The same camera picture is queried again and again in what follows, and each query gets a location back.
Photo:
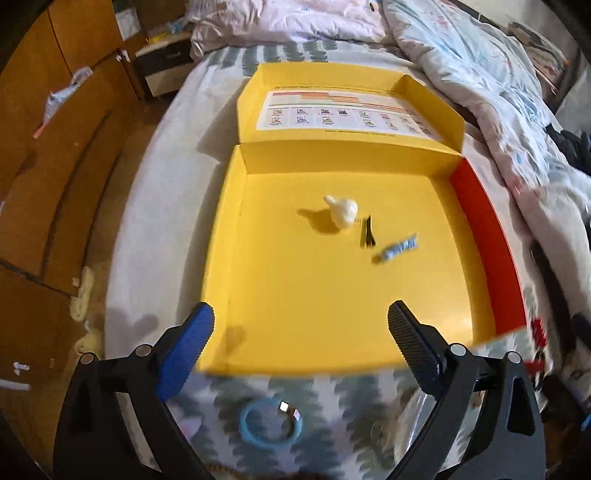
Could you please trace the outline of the red berry hair clip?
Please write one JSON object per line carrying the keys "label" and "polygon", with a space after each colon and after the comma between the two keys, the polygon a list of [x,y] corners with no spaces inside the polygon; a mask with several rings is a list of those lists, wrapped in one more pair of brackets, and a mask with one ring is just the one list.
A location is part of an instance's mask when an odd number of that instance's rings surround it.
{"label": "red berry hair clip", "polygon": [[528,372],[531,376],[543,374],[546,370],[545,349],[548,345],[546,332],[540,318],[534,318],[530,322],[532,339],[535,346],[534,359],[526,362]]}

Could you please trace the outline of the light blue bangle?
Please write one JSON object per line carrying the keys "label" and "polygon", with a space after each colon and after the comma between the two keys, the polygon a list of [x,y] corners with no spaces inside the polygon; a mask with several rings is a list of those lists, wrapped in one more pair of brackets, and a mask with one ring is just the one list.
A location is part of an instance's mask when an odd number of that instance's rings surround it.
{"label": "light blue bangle", "polygon": [[300,410],[277,397],[259,397],[240,411],[238,432],[242,441],[266,451],[290,448],[301,437],[304,417]]}

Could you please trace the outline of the blue hair clip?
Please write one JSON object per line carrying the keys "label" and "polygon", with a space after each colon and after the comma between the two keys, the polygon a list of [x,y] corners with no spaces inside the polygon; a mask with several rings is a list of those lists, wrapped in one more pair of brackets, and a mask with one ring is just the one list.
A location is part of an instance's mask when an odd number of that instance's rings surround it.
{"label": "blue hair clip", "polygon": [[394,242],[391,245],[386,246],[378,254],[376,254],[372,261],[374,264],[388,263],[394,258],[399,257],[405,252],[412,251],[418,248],[418,235],[413,234],[409,237],[402,239],[398,242]]}

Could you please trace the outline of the black hair pin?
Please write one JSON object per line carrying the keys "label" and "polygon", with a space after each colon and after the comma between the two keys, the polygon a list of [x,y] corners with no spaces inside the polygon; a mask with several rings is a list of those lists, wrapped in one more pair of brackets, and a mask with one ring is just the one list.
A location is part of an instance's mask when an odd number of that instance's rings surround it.
{"label": "black hair pin", "polygon": [[372,216],[368,216],[362,220],[361,246],[363,248],[374,248],[376,245],[377,241],[372,230]]}

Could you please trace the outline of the white garlic shaped ornament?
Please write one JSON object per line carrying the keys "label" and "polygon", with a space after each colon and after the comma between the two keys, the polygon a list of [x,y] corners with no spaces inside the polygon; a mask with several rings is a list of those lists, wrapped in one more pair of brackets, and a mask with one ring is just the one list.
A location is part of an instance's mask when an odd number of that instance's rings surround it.
{"label": "white garlic shaped ornament", "polygon": [[329,207],[329,216],[338,230],[346,230],[356,223],[359,206],[353,199],[324,196],[325,204]]}

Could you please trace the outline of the pearl hair claw clip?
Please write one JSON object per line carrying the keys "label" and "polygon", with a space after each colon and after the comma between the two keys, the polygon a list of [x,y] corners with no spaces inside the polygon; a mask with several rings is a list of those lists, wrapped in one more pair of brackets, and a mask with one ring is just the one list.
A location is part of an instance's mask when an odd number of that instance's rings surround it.
{"label": "pearl hair claw clip", "polygon": [[398,451],[404,455],[412,443],[416,416],[410,406],[391,409],[386,419],[376,421],[370,427],[370,439],[383,452]]}

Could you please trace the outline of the cream slipper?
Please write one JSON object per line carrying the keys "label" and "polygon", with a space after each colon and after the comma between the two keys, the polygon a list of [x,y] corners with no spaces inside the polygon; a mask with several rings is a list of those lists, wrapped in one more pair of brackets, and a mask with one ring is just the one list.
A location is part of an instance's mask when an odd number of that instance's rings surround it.
{"label": "cream slipper", "polygon": [[75,322],[82,322],[87,315],[94,283],[93,270],[84,266],[81,270],[77,294],[70,298],[70,317]]}

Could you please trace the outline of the yellow cardboard box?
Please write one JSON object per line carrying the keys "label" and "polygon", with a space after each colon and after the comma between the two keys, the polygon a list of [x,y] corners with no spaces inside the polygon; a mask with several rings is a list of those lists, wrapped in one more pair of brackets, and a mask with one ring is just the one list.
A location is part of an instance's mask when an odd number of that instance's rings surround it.
{"label": "yellow cardboard box", "polygon": [[[401,363],[401,300],[450,342],[527,323],[497,212],[462,152],[462,117],[414,77],[358,65],[262,64],[236,104],[238,145],[209,241],[201,298],[218,375],[349,373]],[[353,199],[338,230],[324,196]],[[361,246],[372,216],[377,245]],[[374,264],[386,246],[418,248]]]}

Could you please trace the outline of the black clothing pile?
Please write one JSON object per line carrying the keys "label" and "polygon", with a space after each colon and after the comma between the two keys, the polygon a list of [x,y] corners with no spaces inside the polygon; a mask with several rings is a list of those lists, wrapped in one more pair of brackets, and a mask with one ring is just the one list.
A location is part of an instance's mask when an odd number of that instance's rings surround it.
{"label": "black clothing pile", "polygon": [[552,125],[546,127],[546,132],[572,167],[588,176],[591,175],[591,139],[589,133],[582,132],[577,136],[567,130],[557,131]]}

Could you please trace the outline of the wooden wardrobe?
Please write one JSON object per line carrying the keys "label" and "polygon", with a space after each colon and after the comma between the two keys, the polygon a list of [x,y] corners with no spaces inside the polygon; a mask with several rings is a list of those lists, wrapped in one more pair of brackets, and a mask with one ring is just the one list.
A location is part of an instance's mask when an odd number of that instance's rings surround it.
{"label": "wooden wardrobe", "polygon": [[[93,70],[38,139],[47,97]],[[1,413],[49,467],[91,229],[142,107],[109,1],[1,5]]]}

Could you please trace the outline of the white plastic bag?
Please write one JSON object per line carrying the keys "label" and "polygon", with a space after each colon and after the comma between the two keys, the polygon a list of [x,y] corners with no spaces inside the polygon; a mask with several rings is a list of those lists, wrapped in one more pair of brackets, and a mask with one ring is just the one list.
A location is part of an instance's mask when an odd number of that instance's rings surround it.
{"label": "white plastic bag", "polygon": [[33,138],[38,139],[52,117],[61,106],[80,88],[80,86],[93,75],[93,70],[82,67],[74,72],[69,85],[57,92],[50,92],[45,102],[44,114],[39,127],[34,131]]}

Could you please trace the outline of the patterned pillow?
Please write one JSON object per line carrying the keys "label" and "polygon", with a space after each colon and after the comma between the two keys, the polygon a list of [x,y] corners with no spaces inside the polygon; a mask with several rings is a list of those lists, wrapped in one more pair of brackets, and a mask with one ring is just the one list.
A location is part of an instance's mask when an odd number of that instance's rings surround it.
{"label": "patterned pillow", "polygon": [[520,22],[510,22],[508,33],[522,44],[543,87],[555,94],[569,66],[569,60],[563,52],[544,36]]}

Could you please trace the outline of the bedside nightstand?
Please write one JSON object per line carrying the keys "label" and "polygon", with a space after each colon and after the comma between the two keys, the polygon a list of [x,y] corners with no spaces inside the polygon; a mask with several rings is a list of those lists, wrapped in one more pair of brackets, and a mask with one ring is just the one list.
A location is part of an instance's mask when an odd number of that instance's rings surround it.
{"label": "bedside nightstand", "polygon": [[135,52],[134,66],[152,97],[178,91],[196,64],[190,33],[166,36]]}

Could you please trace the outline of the light blue floral duvet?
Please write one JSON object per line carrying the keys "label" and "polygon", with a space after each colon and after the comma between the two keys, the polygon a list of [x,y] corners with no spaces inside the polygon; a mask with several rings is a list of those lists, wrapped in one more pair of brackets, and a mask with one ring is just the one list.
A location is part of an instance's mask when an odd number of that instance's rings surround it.
{"label": "light blue floral duvet", "polygon": [[547,253],[590,251],[590,177],[548,135],[554,116],[524,48],[446,1],[387,1],[398,46],[476,118],[507,188]]}

